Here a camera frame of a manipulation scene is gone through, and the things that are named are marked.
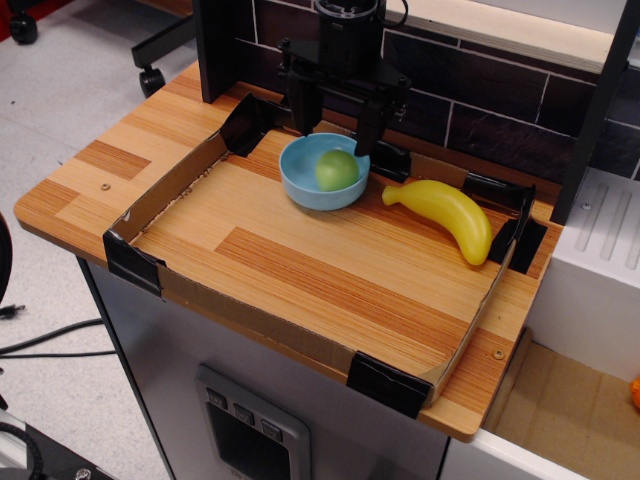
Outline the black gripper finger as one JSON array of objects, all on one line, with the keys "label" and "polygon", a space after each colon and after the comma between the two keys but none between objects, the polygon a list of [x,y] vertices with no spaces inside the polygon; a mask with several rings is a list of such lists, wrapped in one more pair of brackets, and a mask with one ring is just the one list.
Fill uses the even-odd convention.
[{"label": "black gripper finger", "polygon": [[324,93],[319,82],[291,69],[287,74],[286,96],[294,127],[307,136],[322,120]]},{"label": "black gripper finger", "polygon": [[356,156],[366,156],[373,151],[386,129],[389,113],[389,107],[382,101],[368,99],[362,104],[356,128]]}]

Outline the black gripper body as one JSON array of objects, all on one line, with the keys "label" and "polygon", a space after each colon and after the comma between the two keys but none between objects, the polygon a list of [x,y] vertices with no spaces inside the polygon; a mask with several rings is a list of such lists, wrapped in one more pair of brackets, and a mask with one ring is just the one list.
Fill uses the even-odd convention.
[{"label": "black gripper body", "polygon": [[293,69],[319,82],[326,94],[362,106],[368,99],[384,102],[389,120],[403,118],[411,81],[382,58],[383,34],[408,18],[409,7],[398,21],[386,19],[385,1],[315,1],[319,33],[315,40],[283,38],[279,74]]}]

